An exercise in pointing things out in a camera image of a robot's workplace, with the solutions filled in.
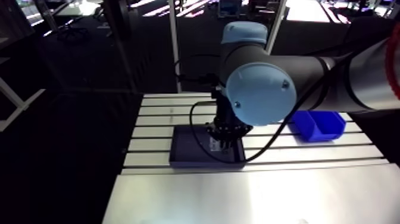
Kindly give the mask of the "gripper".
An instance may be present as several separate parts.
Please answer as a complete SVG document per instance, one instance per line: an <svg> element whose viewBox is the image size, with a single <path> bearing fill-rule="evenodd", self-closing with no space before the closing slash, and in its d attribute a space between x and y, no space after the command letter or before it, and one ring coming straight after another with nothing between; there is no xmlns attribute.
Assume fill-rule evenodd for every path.
<svg viewBox="0 0 400 224"><path fill-rule="evenodd" d="M212 91L216 114L211 123L206 123L208 134L219 142L221 149L230 148L253 129L253 126L240 121L234 114L229 100L220 92Z"/></svg>

